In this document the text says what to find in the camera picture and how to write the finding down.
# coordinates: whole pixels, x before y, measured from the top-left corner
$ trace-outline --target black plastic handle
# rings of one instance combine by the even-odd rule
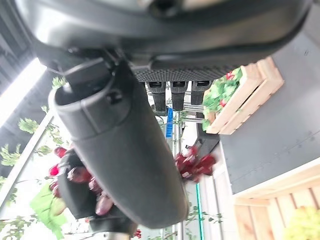
[[[59,88],[54,107],[81,160],[129,218],[148,228],[181,222],[187,197],[146,91],[126,62],[112,76],[104,89],[73,103]]]

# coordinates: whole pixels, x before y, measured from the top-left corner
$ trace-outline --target green leaf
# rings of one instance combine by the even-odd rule
[[[44,111],[46,114],[48,113],[48,107],[46,105],[41,106],[41,110]]]
[[[209,96],[212,99],[216,99],[220,96],[219,88],[216,84],[212,84],[212,86],[210,87]]]
[[[210,121],[208,119],[205,119],[202,122],[202,130],[206,131],[208,129],[208,127],[211,125]]]
[[[39,147],[36,151],[35,151],[39,156],[45,156],[49,153],[52,152],[52,149],[50,147],[48,147],[47,145],[43,145],[41,147]]]
[[[39,125],[35,120],[31,120],[30,118],[25,118],[24,120],[20,118],[18,126],[20,130],[34,134]]]
[[[50,229],[58,240],[63,239],[61,226],[67,223],[63,214],[54,216],[53,204],[55,197],[45,184],[40,192],[30,202],[30,207],[37,214],[37,219]]]
[[[65,85],[66,79],[64,77],[54,77],[52,80],[52,88],[53,89],[58,89],[60,87],[62,87],[63,85]]]
[[[15,152],[9,152],[9,145],[1,147],[0,155],[2,157],[1,164],[4,166],[14,166],[20,158],[20,144],[15,147]]]
[[[224,93],[226,96],[232,96],[236,90],[237,86],[226,86],[224,88]]]

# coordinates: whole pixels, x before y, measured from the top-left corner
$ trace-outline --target gray panel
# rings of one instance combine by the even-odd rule
[[[220,137],[234,193],[320,156],[320,48],[301,33],[273,59],[284,86]]]

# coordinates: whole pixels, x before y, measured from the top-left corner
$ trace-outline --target hanging plant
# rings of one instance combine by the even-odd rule
[[[20,154],[20,144],[15,147],[15,152],[9,152],[9,145],[6,144],[1,147],[0,155],[2,157],[1,164],[4,166],[14,166],[19,160]]]

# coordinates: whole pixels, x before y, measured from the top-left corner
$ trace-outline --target light wood surface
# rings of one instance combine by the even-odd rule
[[[272,227],[273,237],[275,240],[283,240],[284,235],[284,221],[280,213],[280,209],[276,198],[269,200],[270,205],[268,206],[268,215],[270,224]]]
[[[268,210],[264,206],[250,207],[257,240],[275,240]]]
[[[239,236],[241,240],[257,240],[255,228],[251,220],[248,206],[235,206],[235,217],[237,220]]]

